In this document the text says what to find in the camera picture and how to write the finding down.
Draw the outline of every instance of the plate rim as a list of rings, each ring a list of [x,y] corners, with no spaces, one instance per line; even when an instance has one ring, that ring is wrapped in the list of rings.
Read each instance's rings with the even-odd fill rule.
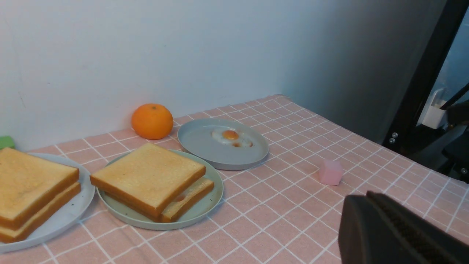
[[[188,124],[194,123],[194,122],[201,122],[202,120],[217,120],[217,122],[229,122],[229,123],[232,122],[232,123],[236,123],[237,125],[244,126],[244,129],[247,128],[247,129],[251,130],[253,133],[256,133],[256,134],[258,134],[258,135],[261,136],[263,142],[264,142],[265,145],[267,146],[267,147],[266,147],[266,150],[265,150],[265,155],[264,155],[262,158],[260,158],[260,159],[258,159],[258,160],[255,160],[255,161],[253,161],[253,162],[250,162],[250,163],[236,163],[236,164],[235,164],[235,163],[221,163],[221,162],[218,162],[218,161],[214,161],[214,160],[202,158],[202,157],[200,157],[200,156],[198,156],[198,155],[195,155],[192,151],[186,149],[186,147],[181,143],[181,140],[180,140],[180,132],[181,132],[181,129],[182,129],[184,126],[187,126]],[[269,150],[270,150],[269,143],[267,142],[267,140],[265,140],[265,137],[264,137],[261,133],[255,131],[252,127],[249,127],[249,126],[247,126],[247,125],[245,125],[245,124],[242,124],[242,123],[240,123],[240,122],[237,122],[237,121],[226,120],[226,119],[215,118],[215,117],[213,117],[213,118],[199,118],[199,119],[194,119],[194,120],[190,120],[189,122],[187,122],[187,123],[181,125],[181,126],[179,127],[178,132],[177,132],[177,139],[178,139],[180,145],[183,147],[183,149],[187,150],[187,151],[190,152],[192,155],[194,155],[194,156],[196,156],[196,157],[199,157],[199,158],[201,158],[201,159],[207,161],[207,162],[210,163],[211,165],[215,163],[215,164],[220,164],[220,165],[224,165],[224,166],[227,166],[227,167],[243,167],[243,168],[244,168],[245,166],[248,166],[248,168],[250,168],[250,167],[252,167],[252,166],[254,166],[254,165],[257,165],[257,164],[261,163],[261,162],[269,155]]]
[[[187,152],[183,152],[183,151],[179,151],[179,150],[173,150],[173,149],[169,149],[169,151],[172,151],[172,152],[175,152],[175,153],[184,153],[184,154],[187,154],[187,155],[190,155],[190,156],[193,156],[195,157],[196,159],[201,159],[203,160],[202,158],[194,155],[194,154],[191,154],[191,153],[187,153]],[[128,153],[124,153],[122,154],[121,156],[111,160],[110,162],[108,162],[108,164],[105,165],[108,166],[109,164],[123,158],[124,156],[130,154],[130,152]],[[218,199],[218,201],[214,204],[214,206],[212,206],[210,209],[208,209],[205,213],[199,215],[199,216],[196,216],[194,218],[191,218],[191,219],[187,219],[187,220],[184,220],[184,221],[181,221],[181,222],[171,222],[171,223],[157,223],[157,222],[147,222],[147,221],[142,221],[142,220],[138,220],[138,219],[134,219],[134,218],[131,218],[129,216],[125,216],[123,214],[121,214],[120,212],[116,211],[114,208],[112,208],[102,197],[101,195],[101,192],[103,192],[103,190],[100,190],[99,188],[96,188],[97,189],[97,193],[98,193],[98,196],[99,198],[101,199],[101,201],[104,203],[104,205],[108,208],[108,210],[110,210],[110,212],[115,216],[120,216],[120,220],[122,220],[123,222],[129,224],[129,225],[132,225],[132,226],[136,226],[136,227],[140,227],[140,228],[143,228],[143,229],[149,229],[145,226],[163,226],[162,228],[159,228],[159,229],[151,229],[151,230],[172,230],[172,229],[179,229],[179,228],[183,228],[183,227],[186,227],[186,226],[189,226],[189,225],[192,225],[194,223],[197,223],[198,221],[200,221],[202,218],[204,218],[205,216],[207,216],[215,207],[217,207],[219,204],[220,204],[220,201],[223,199],[223,193],[225,191],[225,185],[223,184],[223,179],[221,178],[220,176],[220,173],[211,165],[208,163],[208,165],[210,167],[212,167],[212,169],[217,173],[218,177],[220,178],[220,182],[221,182],[221,195],[220,195],[220,198]]]
[[[72,161],[73,163],[78,164],[78,166],[79,166],[78,169],[80,170],[80,172],[82,172],[82,171],[85,172],[85,177],[90,177],[90,172],[83,165],[81,165],[78,162],[73,161],[73,160],[71,160],[67,157],[63,157],[63,156],[60,156],[60,155],[48,154],[48,153],[36,153],[36,152],[28,152],[27,154],[30,154],[30,155],[33,155],[33,156],[36,156],[36,157],[39,157],[39,158],[46,159],[48,161],[52,161],[52,160],[49,159],[50,157],[54,157],[54,158],[58,157],[59,159],[62,159],[62,160]],[[4,254],[4,253],[7,253],[7,252],[13,252],[13,251],[17,251],[17,250],[21,250],[21,249],[27,249],[27,248],[37,246],[41,243],[47,242],[47,241],[61,235],[62,233],[64,233],[68,229],[70,229],[72,226],[74,226],[78,222],[78,220],[82,217],[82,215],[86,212],[86,210],[89,208],[91,202],[93,201],[94,195],[96,193],[96,187],[94,185],[91,185],[91,184],[90,184],[90,186],[91,186],[90,187],[91,188],[90,192],[93,195],[90,195],[90,198],[88,198],[89,201],[87,203],[85,203],[85,206],[78,213],[76,218],[74,218],[73,220],[67,222],[65,225],[61,226],[60,228],[58,228],[58,229],[56,229],[52,232],[49,232],[45,235],[42,235],[40,237],[36,237],[36,238],[30,239],[30,240],[28,240],[28,238],[26,238],[25,240],[18,241],[18,242],[12,242],[12,243],[2,243],[2,244],[0,244],[0,254]]]

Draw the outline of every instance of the bread crust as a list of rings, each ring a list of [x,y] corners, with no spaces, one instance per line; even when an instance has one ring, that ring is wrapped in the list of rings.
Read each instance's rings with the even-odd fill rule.
[[[163,212],[163,214],[161,214],[161,222],[163,223],[176,222],[183,214],[185,214],[190,208],[192,208],[194,204],[196,204],[198,201],[204,198],[209,192],[211,192],[214,186],[215,186],[215,183],[211,182],[202,191],[198,192],[191,199],[187,200],[186,203],[172,216],[165,215]]]
[[[8,219],[0,216],[0,226],[17,230],[26,223],[31,216],[39,212],[44,206],[46,206],[57,194],[65,191],[67,188],[76,183],[80,178],[80,171],[78,168],[62,179],[58,184],[49,189],[43,194],[40,199],[35,200],[29,207],[25,208],[18,216],[14,219]]]
[[[171,195],[166,197],[162,203],[157,207],[153,207],[134,196],[100,180],[99,178],[90,176],[91,184],[96,186],[98,189],[105,191],[108,194],[111,194],[111,197],[118,197],[119,201],[132,208],[133,210],[141,213],[142,215],[148,217],[153,221],[157,221],[161,215],[161,212],[169,205],[177,196],[179,196],[184,190],[191,186],[195,181],[200,179],[205,175],[205,166],[197,170],[194,174],[188,177],[181,185],[178,186],[176,191]]]
[[[111,194],[111,193],[106,193],[107,196],[113,198],[114,200],[124,204],[125,206],[129,207],[130,209],[134,210],[135,212],[147,217],[153,222],[156,223],[171,223],[171,222],[176,222],[183,214],[185,214],[194,204],[196,204],[198,201],[200,201],[202,198],[204,198],[209,192],[213,190],[213,187],[215,186],[214,182],[211,182],[211,184],[207,185],[201,192],[197,193],[194,195],[191,199],[186,201],[186,203],[172,216],[164,215],[161,214],[159,217],[154,217],[152,215],[149,215],[147,212],[142,211],[140,208],[135,207],[132,204],[129,204],[128,202],[124,201],[120,197]]]
[[[40,227],[43,223],[45,223],[55,212],[57,212],[60,208],[62,208],[62,206],[67,204],[73,197],[75,197],[80,192],[81,192],[81,185],[78,183],[76,186],[74,186],[70,190],[68,190],[59,200],[53,201],[53,204],[51,204],[51,206],[40,217],[34,219],[17,236],[12,237],[8,234],[0,232],[0,241],[3,242],[3,243],[12,243],[12,242],[18,242],[18,241],[25,240],[38,227]]]

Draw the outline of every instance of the black object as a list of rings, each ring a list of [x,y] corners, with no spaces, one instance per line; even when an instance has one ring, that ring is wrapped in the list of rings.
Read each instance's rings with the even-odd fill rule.
[[[401,105],[382,145],[399,154],[406,155],[402,147],[408,135],[416,128],[428,96],[435,84],[443,62],[468,10],[469,0],[448,0],[441,12],[433,34],[425,48],[417,69],[402,99]],[[394,140],[392,134],[399,136]]]
[[[345,197],[339,228],[343,264],[469,263],[469,247],[385,194]]]
[[[469,100],[451,106],[446,110],[449,124],[469,122]]]
[[[448,175],[454,169],[459,173],[460,180],[469,183],[469,130],[449,143],[441,153],[448,160],[438,168],[438,172]]]
[[[443,106],[441,110],[446,111],[447,123],[449,126],[432,129],[422,124],[415,127],[407,136],[401,146],[403,155],[414,154],[429,146],[440,137],[444,136],[452,128],[469,123],[469,101],[456,103],[463,95],[469,91],[469,83],[453,95]]]

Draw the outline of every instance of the toast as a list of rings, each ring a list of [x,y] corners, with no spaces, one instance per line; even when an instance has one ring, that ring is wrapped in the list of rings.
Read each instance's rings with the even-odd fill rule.
[[[79,179],[79,169],[21,151],[0,150],[0,226],[18,229]]]
[[[214,182],[207,178],[200,178],[189,188],[187,188],[182,194],[176,197],[161,213],[159,218],[154,218],[145,212],[140,211],[138,208],[134,208],[131,205],[127,205],[119,197],[113,194],[106,193],[109,197],[114,200],[127,205],[134,211],[146,216],[155,222],[171,223],[176,222],[184,213],[186,213],[194,204],[204,198],[209,192],[213,190]]]
[[[80,183],[76,182],[65,191],[56,195],[46,206],[34,214],[24,225],[17,230],[0,227],[0,242],[12,243],[26,239],[38,227],[45,223],[55,212],[67,204],[81,191]]]
[[[185,189],[205,175],[205,166],[147,143],[93,173],[91,184],[129,207],[158,219]]]

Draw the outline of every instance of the table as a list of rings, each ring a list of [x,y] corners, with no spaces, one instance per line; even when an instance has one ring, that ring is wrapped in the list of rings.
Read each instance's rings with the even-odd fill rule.
[[[337,235],[344,197],[384,192],[469,243],[468,185],[429,170],[308,111],[283,95],[220,107],[174,120],[170,136],[150,142],[181,149],[178,128],[197,118],[236,120],[263,134],[268,160],[246,171],[219,171],[224,199],[204,221],[169,232],[128,226],[95,196],[81,220],[0,263],[340,263]],[[90,172],[148,140],[131,129],[32,152],[66,156]],[[318,182],[322,159],[339,160],[338,186]]]

